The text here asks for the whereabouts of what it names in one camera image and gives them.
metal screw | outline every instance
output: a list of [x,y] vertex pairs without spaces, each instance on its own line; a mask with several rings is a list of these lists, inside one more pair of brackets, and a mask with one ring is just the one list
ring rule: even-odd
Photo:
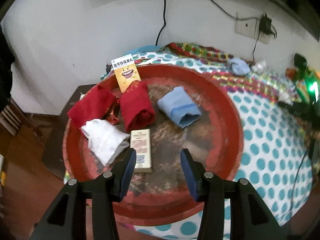
[[245,178],[241,178],[240,179],[240,183],[243,184],[243,185],[247,185],[249,183],[249,181]]
[[112,176],[112,172],[111,171],[106,171],[103,173],[103,177],[105,178],[110,178]]
[[210,172],[210,171],[206,171],[206,172],[204,173],[204,176],[205,176],[207,179],[211,179],[211,178],[213,177],[213,173]]
[[69,179],[69,181],[68,181],[68,184],[70,185],[70,186],[73,186],[74,184],[76,184],[77,183],[77,180],[76,179]]

white wall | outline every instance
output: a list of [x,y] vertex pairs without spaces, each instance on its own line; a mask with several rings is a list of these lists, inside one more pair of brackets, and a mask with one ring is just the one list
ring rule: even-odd
[[[320,44],[273,3],[215,1],[233,15],[272,18],[278,38],[259,42],[256,59],[284,72],[300,52],[320,70]],[[12,97],[26,112],[60,114],[77,86],[99,81],[107,61],[154,44],[162,12],[163,0],[16,0],[2,22],[17,56]],[[235,34],[235,22],[209,0],[167,0],[166,19],[160,45],[197,42],[252,58],[255,40]]]

black cable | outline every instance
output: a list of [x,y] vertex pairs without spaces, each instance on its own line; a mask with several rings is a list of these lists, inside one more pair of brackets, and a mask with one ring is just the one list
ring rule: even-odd
[[294,196],[294,190],[295,190],[295,187],[296,187],[296,182],[297,182],[298,174],[299,174],[300,168],[301,168],[301,166],[302,166],[303,160],[305,159],[305,157],[307,156],[307,154],[308,154],[309,151],[310,151],[314,134],[315,134],[315,132],[313,132],[313,134],[312,134],[312,136],[311,136],[310,144],[309,144],[308,148],[306,149],[306,152],[304,153],[304,156],[303,156],[303,158],[302,158],[302,160],[301,160],[301,162],[300,162],[299,168],[298,168],[298,170],[297,170],[296,177],[294,178],[293,189],[292,189],[292,196],[291,196],[291,204],[290,204],[290,219],[292,218],[293,196]]
[[230,18],[234,19],[235,21],[247,21],[247,20],[251,20],[251,19],[255,19],[255,20],[260,20],[260,18],[258,17],[248,17],[248,18],[238,18],[238,17],[234,17],[233,15],[229,14],[228,12],[226,12],[220,5],[218,5],[214,0],[210,0],[211,2],[213,2],[216,6],[218,6],[220,8],[221,11],[223,11],[226,15],[228,15]]
[[276,34],[274,32],[271,32],[273,34],[273,38],[276,39]]
[[253,61],[254,61],[254,51],[256,50],[256,46],[257,46],[257,42],[258,42],[259,38],[260,38],[260,32],[258,32],[258,38],[256,40],[256,44],[254,45],[254,49],[253,49],[253,52],[252,52]]
[[167,6],[167,0],[164,0],[164,6],[163,6],[163,26],[162,26],[161,30],[159,31],[159,34],[158,34],[158,37],[157,37],[157,40],[156,40],[156,46],[158,45],[158,41],[159,41],[161,32],[163,31],[164,27],[167,25],[167,22],[165,21],[165,8],[166,8],[166,6]]
[[274,34],[275,36],[274,36],[274,38],[276,39],[277,38],[277,30],[276,30],[276,28],[271,24],[271,27],[274,29],[274,31],[275,31],[275,33],[276,34]]

white cloth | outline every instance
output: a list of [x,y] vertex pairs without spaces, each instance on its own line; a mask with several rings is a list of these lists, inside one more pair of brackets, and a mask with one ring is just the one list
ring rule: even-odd
[[88,138],[88,148],[104,166],[113,163],[115,158],[130,145],[127,141],[130,135],[119,131],[106,120],[87,121],[81,130]]
[[253,65],[251,67],[251,70],[255,73],[257,73],[258,75],[261,75],[264,71],[266,71],[267,68],[267,63],[265,60],[258,62],[257,64]]

wooden table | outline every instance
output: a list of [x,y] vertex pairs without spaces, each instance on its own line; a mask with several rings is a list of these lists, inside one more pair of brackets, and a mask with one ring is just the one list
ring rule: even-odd
[[69,119],[67,113],[79,100],[80,93],[87,93],[94,85],[95,84],[79,86],[76,89],[76,91],[69,99],[68,103],[66,103],[66,105],[64,106],[60,116],[57,119],[57,122],[54,124],[49,139],[45,145],[45,149],[42,155],[42,163],[49,171],[51,171],[61,179],[64,178],[66,172],[66,168],[64,166],[62,158],[62,141],[64,131]]

